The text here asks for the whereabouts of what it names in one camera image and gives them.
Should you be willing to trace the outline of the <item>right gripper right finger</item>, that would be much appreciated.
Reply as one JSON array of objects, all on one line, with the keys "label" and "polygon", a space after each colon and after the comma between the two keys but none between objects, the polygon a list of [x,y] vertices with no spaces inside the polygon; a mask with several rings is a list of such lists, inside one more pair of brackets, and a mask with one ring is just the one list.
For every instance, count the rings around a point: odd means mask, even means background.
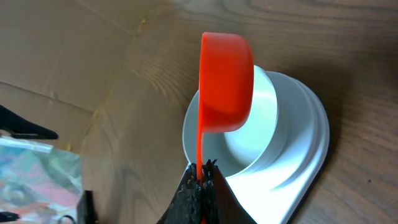
[{"label": "right gripper right finger", "polygon": [[256,224],[253,218],[243,209],[228,182],[215,164],[217,160],[208,159],[202,166],[210,194],[205,199],[205,210],[208,223],[220,224]]}]

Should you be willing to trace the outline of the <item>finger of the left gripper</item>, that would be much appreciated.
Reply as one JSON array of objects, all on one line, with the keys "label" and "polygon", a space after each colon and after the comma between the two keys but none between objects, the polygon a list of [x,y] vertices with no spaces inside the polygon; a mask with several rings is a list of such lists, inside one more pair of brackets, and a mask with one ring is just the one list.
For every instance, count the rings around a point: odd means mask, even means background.
[{"label": "finger of the left gripper", "polygon": [[34,124],[1,106],[1,130],[14,139],[58,139],[55,131]]}]

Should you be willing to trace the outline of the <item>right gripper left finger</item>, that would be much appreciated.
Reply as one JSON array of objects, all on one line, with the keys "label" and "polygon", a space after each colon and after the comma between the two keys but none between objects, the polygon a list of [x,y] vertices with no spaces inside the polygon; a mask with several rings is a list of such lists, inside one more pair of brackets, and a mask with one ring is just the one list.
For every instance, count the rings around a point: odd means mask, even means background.
[{"label": "right gripper left finger", "polygon": [[202,222],[202,188],[197,179],[197,165],[187,166],[177,190],[157,224],[200,224]]}]

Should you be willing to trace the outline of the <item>red measuring scoop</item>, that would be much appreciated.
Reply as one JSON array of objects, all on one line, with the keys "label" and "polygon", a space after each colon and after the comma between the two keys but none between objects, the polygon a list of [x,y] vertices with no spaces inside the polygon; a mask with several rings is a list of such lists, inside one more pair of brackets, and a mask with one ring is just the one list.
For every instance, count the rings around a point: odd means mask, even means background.
[{"label": "red measuring scoop", "polygon": [[202,188],[202,223],[208,223],[205,199],[210,188],[202,166],[203,135],[239,129],[249,116],[254,62],[247,40],[237,34],[205,32],[201,36],[198,86],[197,179]]}]

